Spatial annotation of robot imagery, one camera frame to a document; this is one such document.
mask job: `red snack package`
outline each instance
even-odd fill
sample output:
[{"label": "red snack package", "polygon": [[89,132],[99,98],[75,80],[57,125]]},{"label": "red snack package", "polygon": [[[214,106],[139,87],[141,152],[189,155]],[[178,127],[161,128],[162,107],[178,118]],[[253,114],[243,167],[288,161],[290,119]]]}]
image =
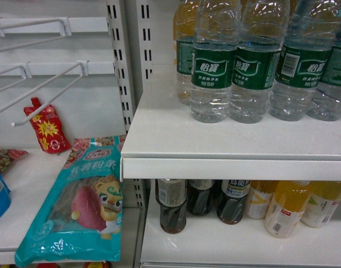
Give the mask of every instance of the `red snack package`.
[{"label": "red snack package", "polygon": [[[33,107],[25,107],[24,112],[28,116],[41,106],[38,98],[31,98]],[[62,131],[62,124],[56,110],[48,105],[40,113],[35,115],[30,123],[35,130],[37,140],[44,152],[57,154],[71,148]]]}]

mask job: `juice bottle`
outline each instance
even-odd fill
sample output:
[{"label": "juice bottle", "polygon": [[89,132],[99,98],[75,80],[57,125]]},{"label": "juice bottle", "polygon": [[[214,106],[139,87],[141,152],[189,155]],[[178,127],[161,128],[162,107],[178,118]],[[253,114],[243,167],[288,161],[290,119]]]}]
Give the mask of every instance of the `juice bottle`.
[{"label": "juice bottle", "polygon": [[213,202],[214,180],[188,181],[188,211],[195,216],[208,214]]},{"label": "juice bottle", "polygon": [[324,227],[341,200],[341,181],[312,181],[311,196],[302,222],[310,227]]},{"label": "juice bottle", "polygon": [[198,0],[179,0],[174,14],[173,33],[176,37],[176,92],[178,100],[189,105],[193,40]]},{"label": "juice bottle", "polygon": [[288,237],[299,223],[310,197],[309,181],[283,180],[273,194],[265,216],[266,229],[275,237]]},{"label": "juice bottle", "polygon": [[244,213],[253,219],[265,217],[278,180],[252,180]]}]

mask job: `yellow drink bottle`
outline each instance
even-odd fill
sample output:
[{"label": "yellow drink bottle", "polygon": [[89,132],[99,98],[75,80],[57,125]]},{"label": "yellow drink bottle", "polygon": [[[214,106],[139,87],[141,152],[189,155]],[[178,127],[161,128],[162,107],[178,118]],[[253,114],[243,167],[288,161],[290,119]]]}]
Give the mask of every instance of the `yellow drink bottle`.
[{"label": "yellow drink bottle", "polygon": [[302,222],[310,227],[324,227],[341,200],[341,181],[312,181],[311,196]]},{"label": "yellow drink bottle", "polygon": [[179,0],[174,15],[176,37],[176,93],[178,100],[189,105],[195,18],[199,1]]},{"label": "yellow drink bottle", "polygon": [[253,219],[265,217],[278,180],[252,180],[244,213]]},{"label": "yellow drink bottle", "polygon": [[309,181],[283,180],[273,194],[265,227],[275,237],[288,237],[299,223],[310,197]]}]

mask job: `white shelf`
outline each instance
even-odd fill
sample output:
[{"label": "white shelf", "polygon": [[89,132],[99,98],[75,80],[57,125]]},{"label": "white shelf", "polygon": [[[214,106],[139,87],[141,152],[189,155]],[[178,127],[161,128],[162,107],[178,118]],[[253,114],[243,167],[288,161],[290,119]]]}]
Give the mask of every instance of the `white shelf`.
[{"label": "white shelf", "polygon": [[[13,162],[9,170],[3,173],[11,190],[12,203],[0,218],[0,264],[15,263],[15,251],[69,155],[69,151],[59,156],[39,149],[27,151],[29,155]],[[125,208],[122,222],[121,261],[112,263],[112,267],[133,267],[140,209]]]},{"label": "white shelf", "polygon": [[218,219],[214,207],[204,217],[188,213],[186,226],[178,234],[164,232],[159,216],[153,190],[143,239],[143,268],[341,267],[341,203],[325,227],[311,228],[300,222],[286,239],[271,236],[263,219],[244,216],[238,224],[227,225]]},{"label": "white shelf", "polygon": [[201,123],[178,102],[171,74],[172,65],[153,66],[122,150],[125,179],[341,180],[341,119]]}]

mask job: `water bottle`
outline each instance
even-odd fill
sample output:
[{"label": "water bottle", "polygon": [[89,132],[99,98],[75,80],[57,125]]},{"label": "water bottle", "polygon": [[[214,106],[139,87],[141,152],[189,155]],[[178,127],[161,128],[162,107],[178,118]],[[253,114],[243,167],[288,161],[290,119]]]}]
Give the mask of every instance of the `water bottle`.
[{"label": "water bottle", "polygon": [[341,22],[341,0],[300,0],[290,20],[270,97],[270,114],[305,115]]},{"label": "water bottle", "polygon": [[199,1],[179,0],[174,14],[176,40],[176,94],[179,102],[189,105],[195,16]]},{"label": "water bottle", "polygon": [[307,114],[322,121],[341,118],[341,26]]},{"label": "water bottle", "polygon": [[197,121],[216,123],[228,114],[240,17],[240,0],[199,3],[190,91],[191,114]]},{"label": "water bottle", "polygon": [[229,115],[257,123],[267,111],[280,49],[289,21],[290,0],[248,0],[241,18],[232,77]]}]

